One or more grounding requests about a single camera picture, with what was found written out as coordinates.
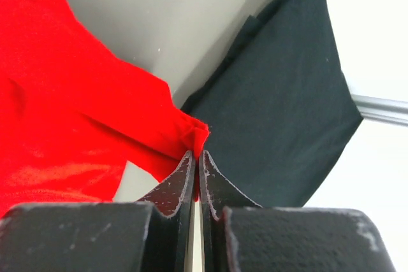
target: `silver metal bar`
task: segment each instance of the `silver metal bar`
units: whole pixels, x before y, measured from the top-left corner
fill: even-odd
[[[364,118],[408,126],[408,102],[351,95]]]

